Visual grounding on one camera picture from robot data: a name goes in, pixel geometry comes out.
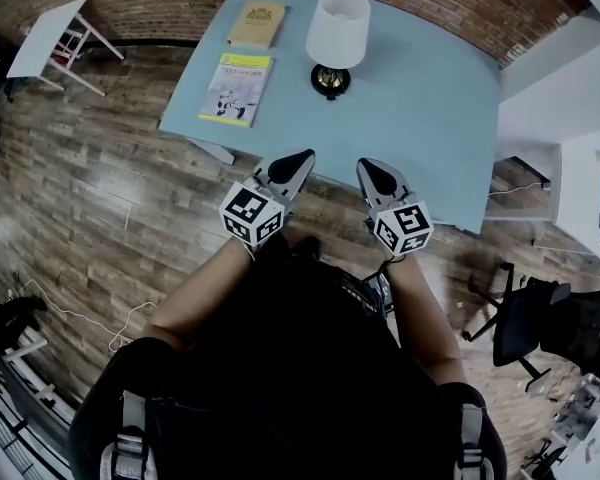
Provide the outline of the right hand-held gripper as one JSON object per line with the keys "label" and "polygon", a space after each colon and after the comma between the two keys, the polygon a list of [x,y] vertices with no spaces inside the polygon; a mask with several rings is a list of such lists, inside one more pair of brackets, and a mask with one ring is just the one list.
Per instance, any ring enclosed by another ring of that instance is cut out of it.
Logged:
{"label": "right hand-held gripper", "polygon": [[402,174],[385,162],[360,158],[356,172],[369,205],[365,224],[386,257],[403,257],[424,248],[434,230],[427,206],[406,188]]}

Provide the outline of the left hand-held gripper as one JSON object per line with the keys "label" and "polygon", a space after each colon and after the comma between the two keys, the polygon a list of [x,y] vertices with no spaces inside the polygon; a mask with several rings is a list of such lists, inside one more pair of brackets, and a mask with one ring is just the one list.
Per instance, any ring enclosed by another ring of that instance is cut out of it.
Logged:
{"label": "left hand-held gripper", "polygon": [[312,149],[262,159],[254,174],[235,182],[220,205],[224,229],[246,246],[261,246],[281,230],[314,167]]}

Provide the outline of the white shade table lamp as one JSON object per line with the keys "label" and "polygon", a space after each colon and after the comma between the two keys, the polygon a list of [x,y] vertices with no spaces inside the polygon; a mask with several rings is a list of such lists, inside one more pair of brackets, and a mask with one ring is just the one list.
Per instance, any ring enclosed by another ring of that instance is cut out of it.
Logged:
{"label": "white shade table lamp", "polygon": [[368,0],[318,0],[306,38],[315,63],[312,87],[328,101],[343,95],[351,83],[349,70],[367,49],[371,5]]}

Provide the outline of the person's right forearm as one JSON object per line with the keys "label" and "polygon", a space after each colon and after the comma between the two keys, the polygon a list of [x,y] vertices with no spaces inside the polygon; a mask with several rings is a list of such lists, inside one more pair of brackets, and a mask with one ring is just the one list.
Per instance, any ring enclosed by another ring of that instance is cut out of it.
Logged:
{"label": "person's right forearm", "polygon": [[386,269],[400,344],[438,384],[466,383],[453,329],[412,255]]}

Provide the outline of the person's left forearm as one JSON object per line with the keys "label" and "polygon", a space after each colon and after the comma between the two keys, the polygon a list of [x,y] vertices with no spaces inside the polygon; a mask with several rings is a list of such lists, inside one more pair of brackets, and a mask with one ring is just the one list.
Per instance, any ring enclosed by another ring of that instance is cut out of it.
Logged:
{"label": "person's left forearm", "polygon": [[236,238],[229,239],[154,310],[143,337],[185,350],[200,329],[249,271],[252,255]]}

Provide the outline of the person's black shoe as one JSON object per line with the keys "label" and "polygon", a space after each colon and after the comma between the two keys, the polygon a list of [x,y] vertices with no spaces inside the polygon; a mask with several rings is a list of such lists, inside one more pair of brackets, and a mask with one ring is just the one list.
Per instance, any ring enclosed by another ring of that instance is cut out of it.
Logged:
{"label": "person's black shoe", "polygon": [[322,257],[322,248],[323,244],[319,238],[307,236],[296,244],[295,253],[319,261]]}

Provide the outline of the yellow and white book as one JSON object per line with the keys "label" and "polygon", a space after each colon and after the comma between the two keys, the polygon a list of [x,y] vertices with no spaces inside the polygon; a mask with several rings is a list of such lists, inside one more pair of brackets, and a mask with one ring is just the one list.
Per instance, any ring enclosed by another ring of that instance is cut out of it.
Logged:
{"label": "yellow and white book", "polygon": [[198,118],[249,128],[273,64],[271,56],[223,53]]}

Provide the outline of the tan hardcover book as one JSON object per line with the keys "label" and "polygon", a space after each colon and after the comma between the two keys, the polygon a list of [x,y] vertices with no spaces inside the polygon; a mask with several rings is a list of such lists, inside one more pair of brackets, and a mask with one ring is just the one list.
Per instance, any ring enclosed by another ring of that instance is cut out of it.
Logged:
{"label": "tan hardcover book", "polygon": [[285,16],[286,6],[276,1],[247,1],[227,36],[234,48],[266,51]]}

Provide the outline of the person's black shirt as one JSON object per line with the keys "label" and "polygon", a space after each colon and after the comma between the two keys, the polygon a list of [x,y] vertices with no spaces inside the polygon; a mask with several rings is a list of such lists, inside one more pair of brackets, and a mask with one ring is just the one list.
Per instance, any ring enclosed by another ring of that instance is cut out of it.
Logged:
{"label": "person's black shirt", "polygon": [[176,350],[121,347],[69,431],[74,480],[506,480],[482,395],[436,384],[372,291],[275,235]]}

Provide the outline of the black office chair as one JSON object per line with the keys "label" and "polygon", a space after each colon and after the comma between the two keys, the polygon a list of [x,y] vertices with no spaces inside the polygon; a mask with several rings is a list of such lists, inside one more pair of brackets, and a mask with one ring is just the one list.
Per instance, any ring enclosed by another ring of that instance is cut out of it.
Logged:
{"label": "black office chair", "polygon": [[530,375],[525,386],[529,395],[544,391],[550,373],[536,369],[527,359],[533,351],[559,356],[577,366],[584,375],[600,379],[600,290],[574,292],[568,283],[529,278],[513,288],[514,265],[505,262],[506,287],[500,300],[468,282],[468,290],[496,309],[475,333],[462,332],[473,342],[493,330],[493,364],[520,364]]}

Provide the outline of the white folding table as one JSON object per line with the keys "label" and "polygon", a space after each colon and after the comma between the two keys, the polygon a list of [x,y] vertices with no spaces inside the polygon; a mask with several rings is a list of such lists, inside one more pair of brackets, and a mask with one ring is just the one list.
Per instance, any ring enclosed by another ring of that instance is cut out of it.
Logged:
{"label": "white folding table", "polygon": [[[73,64],[82,56],[82,50],[90,38],[102,43],[118,59],[124,59],[124,55],[81,14],[86,3],[87,0],[74,0],[42,13],[16,53],[7,78],[35,78],[55,90],[64,91],[63,85],[43,76],[45,68],[51,67],[97,95],[105,97],[106,93],[103,90],[72,70]],[[51,58],[52,54],[66,57],[67,64],[55,62]]]}

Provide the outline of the black bag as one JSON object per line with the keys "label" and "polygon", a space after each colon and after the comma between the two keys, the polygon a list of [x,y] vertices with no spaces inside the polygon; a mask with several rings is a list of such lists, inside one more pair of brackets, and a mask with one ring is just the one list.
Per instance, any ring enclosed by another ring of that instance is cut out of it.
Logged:
{"label": "black bag", "polygon": [[17,297],[0,304],[0,352],[15,348],[27,327],[39,332],[35,315],[46,310],[46,303],[37,296]]}

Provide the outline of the pile of grey equipment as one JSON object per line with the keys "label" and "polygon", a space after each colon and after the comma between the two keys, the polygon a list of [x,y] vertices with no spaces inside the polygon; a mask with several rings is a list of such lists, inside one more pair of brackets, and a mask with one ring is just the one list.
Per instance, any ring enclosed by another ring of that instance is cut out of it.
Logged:
{"label": "pile of grey equipment", "polygon": [[600,480],[599,378],[583,378],[516,480]]}

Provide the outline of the white metal railing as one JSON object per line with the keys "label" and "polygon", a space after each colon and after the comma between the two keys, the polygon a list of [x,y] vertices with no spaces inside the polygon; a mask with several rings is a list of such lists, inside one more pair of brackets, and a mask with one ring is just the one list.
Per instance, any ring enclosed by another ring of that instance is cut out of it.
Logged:
{"label": "white metal railing", "polygon": [[75,410],[30,364],[46,345],[27,328],[0,352],[0,452],[22,480],[74,480],[67,445]]}

